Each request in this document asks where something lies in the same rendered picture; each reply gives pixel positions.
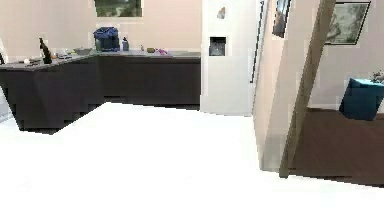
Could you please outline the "white fridge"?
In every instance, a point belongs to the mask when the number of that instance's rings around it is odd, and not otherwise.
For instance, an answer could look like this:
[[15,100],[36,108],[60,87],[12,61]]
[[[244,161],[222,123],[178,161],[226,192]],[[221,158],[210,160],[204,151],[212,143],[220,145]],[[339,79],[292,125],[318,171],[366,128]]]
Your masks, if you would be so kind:
[[[265,0],[254,83],[250,83],[259,0],[202,0],[200,110],[218,115],[250,116],[257,81]],[[226,7],[224,19],[217,13]]]

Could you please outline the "dark kitchen counter cabinet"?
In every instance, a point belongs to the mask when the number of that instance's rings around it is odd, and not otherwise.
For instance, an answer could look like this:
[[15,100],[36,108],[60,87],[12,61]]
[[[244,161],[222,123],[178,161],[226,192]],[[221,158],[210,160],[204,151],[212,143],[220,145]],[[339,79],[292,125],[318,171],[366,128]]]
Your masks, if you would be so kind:
[[198,109],[201,55],[104,52],[50,64],[0,65],[21,131],[54,134],[106,102]]

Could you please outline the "framed green picture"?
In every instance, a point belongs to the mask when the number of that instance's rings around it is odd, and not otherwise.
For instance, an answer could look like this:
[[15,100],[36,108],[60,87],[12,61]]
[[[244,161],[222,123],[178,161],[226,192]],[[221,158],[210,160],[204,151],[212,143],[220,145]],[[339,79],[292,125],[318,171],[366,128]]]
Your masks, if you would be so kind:
[[141,17],[142,0],[94,0],[98,17]]

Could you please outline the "framed blue picture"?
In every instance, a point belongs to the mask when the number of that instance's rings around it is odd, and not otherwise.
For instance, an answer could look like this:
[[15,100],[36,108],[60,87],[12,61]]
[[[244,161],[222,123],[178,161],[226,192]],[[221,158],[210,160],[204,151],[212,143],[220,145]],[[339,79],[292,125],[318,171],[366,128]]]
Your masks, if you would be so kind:
[[287,17],[291,0],[277,0],[273,34],[280,38],[285,35]]

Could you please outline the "dark wine bottle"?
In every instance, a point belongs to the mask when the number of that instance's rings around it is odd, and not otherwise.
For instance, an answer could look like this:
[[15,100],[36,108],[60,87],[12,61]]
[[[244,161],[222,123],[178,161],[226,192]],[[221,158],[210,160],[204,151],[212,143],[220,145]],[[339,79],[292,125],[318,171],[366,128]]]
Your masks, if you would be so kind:
[[42,38],[39,38],[39,42],[40,42],[40,49],[43,52],[43,62],[45,64],[51,64],[52,63],[51,52],[49,51],[48,47],[46,46]]

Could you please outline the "teal cabinet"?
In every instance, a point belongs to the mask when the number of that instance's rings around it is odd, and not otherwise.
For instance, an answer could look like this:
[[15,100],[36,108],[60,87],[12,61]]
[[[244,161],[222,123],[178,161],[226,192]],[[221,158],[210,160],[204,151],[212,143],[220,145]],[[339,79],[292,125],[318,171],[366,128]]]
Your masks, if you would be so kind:
[[350,78],[339,111],[349,119],[372,121],[384,99],[384,84]]

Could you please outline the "framed grey picture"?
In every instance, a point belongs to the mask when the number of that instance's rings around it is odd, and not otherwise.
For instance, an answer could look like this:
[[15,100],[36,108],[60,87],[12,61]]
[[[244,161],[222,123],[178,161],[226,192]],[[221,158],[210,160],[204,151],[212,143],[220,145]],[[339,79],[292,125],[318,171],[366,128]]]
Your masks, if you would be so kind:
[[337,2],[334,7],[326,45],[356,45],[371,2]]

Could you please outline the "brown door frame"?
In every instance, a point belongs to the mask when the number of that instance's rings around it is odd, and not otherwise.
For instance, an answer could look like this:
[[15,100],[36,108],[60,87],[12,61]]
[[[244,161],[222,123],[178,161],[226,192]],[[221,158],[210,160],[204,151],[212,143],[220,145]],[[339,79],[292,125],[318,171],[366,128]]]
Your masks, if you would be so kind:
[[335,4],[336,0],[319,2],[279,168],[280,178],[288,178],[290,175]]

